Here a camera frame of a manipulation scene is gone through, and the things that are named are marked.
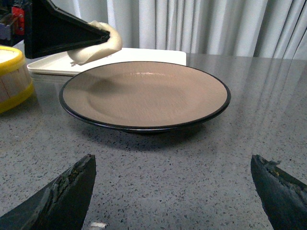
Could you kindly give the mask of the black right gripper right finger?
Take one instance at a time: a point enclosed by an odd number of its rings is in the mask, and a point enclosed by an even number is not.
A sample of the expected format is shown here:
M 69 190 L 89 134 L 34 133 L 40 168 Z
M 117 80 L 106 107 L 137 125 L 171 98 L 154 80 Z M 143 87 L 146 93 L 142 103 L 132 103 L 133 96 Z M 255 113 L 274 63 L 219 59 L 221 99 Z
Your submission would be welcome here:
M 275 230 L 307 228 L 307 185 L 267 161 L 251 157 L 251 174 L 262 207 Z

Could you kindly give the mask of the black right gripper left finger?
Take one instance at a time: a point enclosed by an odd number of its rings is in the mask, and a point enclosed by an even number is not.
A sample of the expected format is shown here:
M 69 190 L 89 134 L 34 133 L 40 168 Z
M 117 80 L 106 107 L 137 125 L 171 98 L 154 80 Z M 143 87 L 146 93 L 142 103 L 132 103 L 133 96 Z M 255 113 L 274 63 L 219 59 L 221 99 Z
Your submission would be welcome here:
M 88 154 L 26 201 L 0 218 L 2 230 L 80 230 L 96 177 Z

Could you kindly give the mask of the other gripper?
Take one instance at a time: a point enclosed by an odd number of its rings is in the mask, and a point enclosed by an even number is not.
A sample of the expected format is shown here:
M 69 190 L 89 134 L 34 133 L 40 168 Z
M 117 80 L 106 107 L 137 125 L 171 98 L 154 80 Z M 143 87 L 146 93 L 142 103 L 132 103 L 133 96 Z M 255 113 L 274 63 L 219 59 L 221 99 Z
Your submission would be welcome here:
M 96 28 L 58 8 L 50 0 L 0 1 L 0 45 L 24 39 L 28 59 L 105 43 L 110 32 Z

